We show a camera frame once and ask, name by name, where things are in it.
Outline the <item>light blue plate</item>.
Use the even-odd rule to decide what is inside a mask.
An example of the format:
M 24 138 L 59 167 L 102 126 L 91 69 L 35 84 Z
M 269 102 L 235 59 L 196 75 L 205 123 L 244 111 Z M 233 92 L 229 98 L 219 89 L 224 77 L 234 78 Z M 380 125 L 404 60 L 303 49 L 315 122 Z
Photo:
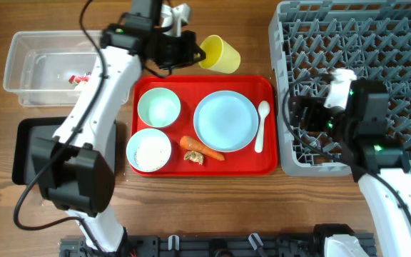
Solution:
M 207 147 L 218 152 L 235 152 L 255 138 L 258 112 L 246 96 L 235 91 L 216 91 L 196 106 L 193 127 Z

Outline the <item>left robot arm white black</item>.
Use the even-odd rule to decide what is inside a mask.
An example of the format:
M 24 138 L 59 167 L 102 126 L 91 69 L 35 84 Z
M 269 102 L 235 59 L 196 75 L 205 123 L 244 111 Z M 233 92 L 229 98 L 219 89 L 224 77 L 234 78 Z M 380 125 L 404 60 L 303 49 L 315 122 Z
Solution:
M 98 55 L 72 112 L 51 138 L 31 142 L 35 176 L 32 184 L 85 236 L 86 253 L 128 254 L 126 229 L 116 220 L 110 201 L 115 174 L 106 161 L 108 138 L 123 97 L 146 70 L 171 73 L 206 57 L 196 35 L 186 29 L 187 4 L 133 1 L 131 10 L 108 25 L 92 43 Z

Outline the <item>white plastic spoon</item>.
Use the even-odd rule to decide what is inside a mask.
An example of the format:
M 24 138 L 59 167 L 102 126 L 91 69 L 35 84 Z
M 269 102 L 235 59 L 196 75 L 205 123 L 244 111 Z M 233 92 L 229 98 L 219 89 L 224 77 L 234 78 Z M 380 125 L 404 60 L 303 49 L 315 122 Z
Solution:
M 270 113 L 270 105 L 267 101 L 261 101 L 258 106 L 258 115 L 260 118 L 258 132 L 255 140 L 254 150 L 256 153 L 261 153 L 263 151 L 264 144 L 264 132 L 265 132 L 265 119 Z

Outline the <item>grey dishwasher rack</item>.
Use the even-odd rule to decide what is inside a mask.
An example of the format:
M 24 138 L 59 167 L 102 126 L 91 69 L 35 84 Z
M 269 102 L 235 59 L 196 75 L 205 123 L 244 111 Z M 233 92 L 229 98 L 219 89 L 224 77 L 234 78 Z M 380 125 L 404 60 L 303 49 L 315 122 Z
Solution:
M 282 1 L 268 35 L 279 98 L 326 96 L 318 75 L 331 69 L 382 81 L 387 135 L 411 165 L 411 1 Z

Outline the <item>yellow plastic cup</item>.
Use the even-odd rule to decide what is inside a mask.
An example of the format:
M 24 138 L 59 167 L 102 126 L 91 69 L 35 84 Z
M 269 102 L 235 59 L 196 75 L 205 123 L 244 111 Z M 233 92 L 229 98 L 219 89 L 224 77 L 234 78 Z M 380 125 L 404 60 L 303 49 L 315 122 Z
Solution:
M 200 45 L 205 59 L 199 62 L 203 69 L 231 74 L 240 66 L 240 54 L 218 35 L 210 35 Z

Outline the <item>orange carrot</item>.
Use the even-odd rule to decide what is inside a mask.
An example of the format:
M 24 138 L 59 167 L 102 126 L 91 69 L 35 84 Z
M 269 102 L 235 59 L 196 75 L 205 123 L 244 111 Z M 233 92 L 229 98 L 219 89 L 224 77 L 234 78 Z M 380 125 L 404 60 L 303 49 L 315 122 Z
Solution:
M 215 160 L 218 160 L 218 161 L 225 160 L 225 156 L 223 154 L 207 147 L 205 144 L 195 140 L 194 138 L 190 136 L 183 136 L 180 139 L 180 146 L 188 151 L 195 151 L 203 155 L 207 155 L 211 158 L 214 158 Z

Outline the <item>red serving tray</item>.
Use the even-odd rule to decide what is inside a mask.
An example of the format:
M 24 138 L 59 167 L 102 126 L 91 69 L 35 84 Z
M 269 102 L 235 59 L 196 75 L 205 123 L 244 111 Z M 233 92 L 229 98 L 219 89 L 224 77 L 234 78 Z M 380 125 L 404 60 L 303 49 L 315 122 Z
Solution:
M 207 95 L 216 91 L 234 91 L 244 95 L 254 107 L 261 101 L 267 101 L 274 107 L 273 87 L 262 76 L 171 76 L 159 79 L 147 76 L 136 83 L 133 90 L 133 108 L 137 109 L 142 95 L 154 88 L 166 88 L 173 91 L 181 101 L 181 112 L 173 125 L 164 128 L 171 140 L 172 154 L 168 163 L 158 171 L 142 172 L 132 170 L 145 177 L 205 177 L 205 176 L 264 176 L 271 173 L 278 165 L 278 143 L 276 120 L 273 112 L 265 119 L 263 150 L 254 151 L 255 142 L 241 150 L 224 153 L 224 161 L 205 157 L 203 165 L 185 161 L 186 150 L 179 145 L 182 136 L 198 139 L 193 128 L 193 113 L 197 105 Z

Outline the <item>brown food scrap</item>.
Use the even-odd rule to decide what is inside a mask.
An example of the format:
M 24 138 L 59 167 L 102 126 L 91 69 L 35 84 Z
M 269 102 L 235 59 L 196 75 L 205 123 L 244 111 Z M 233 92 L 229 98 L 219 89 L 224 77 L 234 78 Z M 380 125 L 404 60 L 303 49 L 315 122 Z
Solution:
M 197 151 L 187 151 L 183 157 L 184 161 L 192 161 L 194 163 L 198 163 L 199 165 L 203 165 L 204 157 L 203 154 Z

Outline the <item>red snack wrapper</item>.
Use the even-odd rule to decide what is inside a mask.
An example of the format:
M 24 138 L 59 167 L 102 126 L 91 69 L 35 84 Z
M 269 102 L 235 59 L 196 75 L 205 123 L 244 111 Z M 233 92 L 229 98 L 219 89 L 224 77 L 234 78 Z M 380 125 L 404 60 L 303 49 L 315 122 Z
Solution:
M 83 76 L 73 75 L 68 80 L 68 82 L 74 86 L 78 86 L 81 82 L 87 82 L 90 79 L 90 76 L 91 76 L 90 72 L 84 74 Z

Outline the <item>black tray bin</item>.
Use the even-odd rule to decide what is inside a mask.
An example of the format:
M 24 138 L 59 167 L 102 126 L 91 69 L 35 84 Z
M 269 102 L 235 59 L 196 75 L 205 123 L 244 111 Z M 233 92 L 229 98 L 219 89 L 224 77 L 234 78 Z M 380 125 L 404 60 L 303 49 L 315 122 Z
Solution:
M 31 118 L 19 123 L 12 168 L 12 181 L 16 185 L 27 185 L 36 175 L 31 158 L 33 139 L 51 138 L 65 119 L 65 116 Z

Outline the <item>clear plastic bin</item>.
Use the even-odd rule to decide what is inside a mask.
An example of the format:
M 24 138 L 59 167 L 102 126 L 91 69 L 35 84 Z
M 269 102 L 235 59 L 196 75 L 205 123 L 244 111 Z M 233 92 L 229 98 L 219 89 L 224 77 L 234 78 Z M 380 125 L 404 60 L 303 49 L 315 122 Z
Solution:
M 3 88 L 22 106 L 74 106 L 81 92 L 69 79 L 92 72 L 97 59 L 82 31 L 20 31 L 11 41 Z

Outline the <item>mint green bowl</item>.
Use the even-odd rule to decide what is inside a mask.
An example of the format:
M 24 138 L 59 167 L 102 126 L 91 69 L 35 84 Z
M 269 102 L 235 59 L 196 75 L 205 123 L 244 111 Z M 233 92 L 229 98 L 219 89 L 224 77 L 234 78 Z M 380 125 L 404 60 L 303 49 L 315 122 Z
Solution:
M 181 112 L 181 101 L 170 89 L 154 88 L 139 99 L 137 112 L 144 124 L 161 129 L 172 125 Z

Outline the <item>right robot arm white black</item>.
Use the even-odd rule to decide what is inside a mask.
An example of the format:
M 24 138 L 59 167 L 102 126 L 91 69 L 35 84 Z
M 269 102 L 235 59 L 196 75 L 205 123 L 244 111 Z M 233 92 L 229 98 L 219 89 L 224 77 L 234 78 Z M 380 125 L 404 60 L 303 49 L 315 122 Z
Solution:
M 303 124 L 340 144 L 340 158 L 316 147 L 311 151 L 350 167 L 383 255 L 411 256 L 411 166 L 402 144 L 387 137 L 389 98 L 381 81 L 331 81 L 325 98 L 294 96 L 289 89 L 282 116 L 289 131 Z

